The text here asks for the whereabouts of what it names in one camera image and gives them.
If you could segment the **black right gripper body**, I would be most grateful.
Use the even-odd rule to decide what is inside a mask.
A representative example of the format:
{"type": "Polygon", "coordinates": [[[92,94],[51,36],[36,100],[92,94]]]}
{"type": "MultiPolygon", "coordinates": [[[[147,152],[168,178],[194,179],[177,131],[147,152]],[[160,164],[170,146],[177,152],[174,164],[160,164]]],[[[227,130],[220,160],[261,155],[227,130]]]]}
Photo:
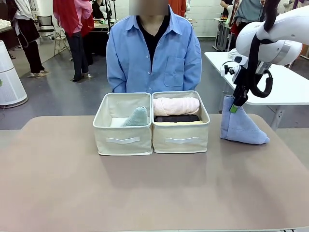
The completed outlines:
{"type": "Polygon", "coordinates": [[[239,69],[233,76],[233,83],[236,85],[234,93],[248,93],[249,91],[249,81],[247,76],[247,69],[239,69]]]}

